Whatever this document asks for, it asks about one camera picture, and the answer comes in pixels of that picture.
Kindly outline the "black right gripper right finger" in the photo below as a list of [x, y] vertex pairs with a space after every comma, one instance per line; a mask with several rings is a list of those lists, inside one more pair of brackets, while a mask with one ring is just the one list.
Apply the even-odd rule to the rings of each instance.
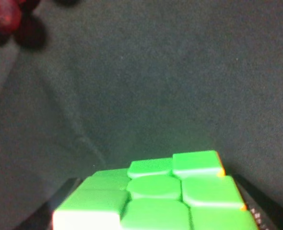
[[259, 230], [278, 230], [280, 207], [239, 174], [232, 174]]

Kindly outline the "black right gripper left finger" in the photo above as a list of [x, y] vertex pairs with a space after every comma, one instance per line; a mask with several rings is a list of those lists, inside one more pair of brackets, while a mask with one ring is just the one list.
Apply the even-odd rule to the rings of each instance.
[[19, 225], [19, 229], [52, 230], [53, 212], [82, 182], [81, 178], [68, 179], [48, 201]]

